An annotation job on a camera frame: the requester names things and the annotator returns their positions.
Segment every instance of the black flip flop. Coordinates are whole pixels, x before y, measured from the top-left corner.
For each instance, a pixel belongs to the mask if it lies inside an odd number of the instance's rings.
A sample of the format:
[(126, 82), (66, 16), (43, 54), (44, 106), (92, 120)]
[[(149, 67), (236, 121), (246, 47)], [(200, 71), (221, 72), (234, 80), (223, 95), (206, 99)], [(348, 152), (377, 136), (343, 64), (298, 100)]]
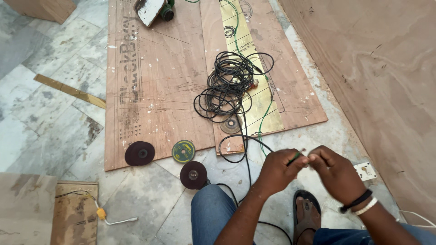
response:
[(316, 231), (316, 226), (313, 222), (313, 220), (310, 218), (310, 215), (305, 215), (304, 219), (300, 222), (300, 226), (298, 226), (298, 221), (297, 221), (297, 206), (296, 206), (296, 200), (297, 197), (302, 197), (303, 198), (303, 202), (305, 199), (308, 199), (309, 202), (307, 203), (309, 210), (304, 210), (303, 212), (305, 212), (306, 214), (310, 214), (311, 213), (311, 205), (313, 204), (313, 206), (315, 206), (315, 208), (318, 210), (318, 213), (321, 215), (321, 207), (320, 204), (318, 203), (318, 200), (315, 198), (315, 196), (312, 195), (312, 193), (305, 191), (305, 190), (298, 190), (295, 195), (294, 195), (294, 200), (293, 200), (293, 205), (294, 205), (294, 241), (293, 244), (296, 245), (298, 238), (300, 237), (300, 235), (303, 233), (303, 231), (307, 230), (307, 229), (312, 229), (314, 231)]

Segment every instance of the hand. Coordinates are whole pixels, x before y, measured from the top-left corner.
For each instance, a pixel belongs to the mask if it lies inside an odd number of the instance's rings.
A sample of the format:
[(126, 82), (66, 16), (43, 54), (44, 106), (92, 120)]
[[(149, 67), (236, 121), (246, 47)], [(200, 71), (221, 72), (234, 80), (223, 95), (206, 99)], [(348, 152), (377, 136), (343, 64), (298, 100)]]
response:
[(297, 177), (301, 168), (309, 163), (309, 158), (300, 155), (289, 167), (286, 166), (297, 152), (296, 149), (286, 149), (268, 154), (253, 188), (258, 189), (265, 198), (284, 190)]
[(365, 193), (366, 187), (348, 159), (325, 146), (312, 150), (309, 159), (327, 191), (339, 202), (349, 205)]

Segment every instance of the blue jeans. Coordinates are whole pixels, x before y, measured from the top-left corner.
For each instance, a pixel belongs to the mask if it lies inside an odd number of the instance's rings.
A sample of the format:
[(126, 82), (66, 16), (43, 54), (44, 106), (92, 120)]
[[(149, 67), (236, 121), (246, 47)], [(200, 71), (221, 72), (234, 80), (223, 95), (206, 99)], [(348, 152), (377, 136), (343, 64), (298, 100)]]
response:
[[(218, 185), (210, 184), (198, 191), (191, 202), (193, 245), (213, 245), (235, 211), (234, 201)], [(436, 244), (436, 236), (430, 232), (402, 225), (421, 244)], [(320, 228), (315, 233), (313, 244), (372, 245), (374, 242), (366, 230)]]

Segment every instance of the man's right hand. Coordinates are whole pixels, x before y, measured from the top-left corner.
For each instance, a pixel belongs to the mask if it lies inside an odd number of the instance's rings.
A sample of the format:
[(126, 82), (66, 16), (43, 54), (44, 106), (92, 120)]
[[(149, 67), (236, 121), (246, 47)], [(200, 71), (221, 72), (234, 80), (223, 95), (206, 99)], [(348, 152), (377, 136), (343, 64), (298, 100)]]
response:
[(342, 204), (349, 205), (365, 193), (366, 187), (356, 169), (343, 156), (326, 146), (319, 146), (309, 153), (309, 160), (327, 191)]

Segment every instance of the green cutting disc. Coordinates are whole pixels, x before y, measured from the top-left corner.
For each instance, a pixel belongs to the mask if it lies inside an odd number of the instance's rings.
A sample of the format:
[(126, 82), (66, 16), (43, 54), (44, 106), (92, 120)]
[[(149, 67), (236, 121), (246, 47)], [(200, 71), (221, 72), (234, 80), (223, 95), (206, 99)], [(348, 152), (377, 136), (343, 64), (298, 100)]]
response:
[(189, 140), (181, 140), (174, 145), (171, 155), (177, 162), (187, 163), (194, 158), (194, 144)]

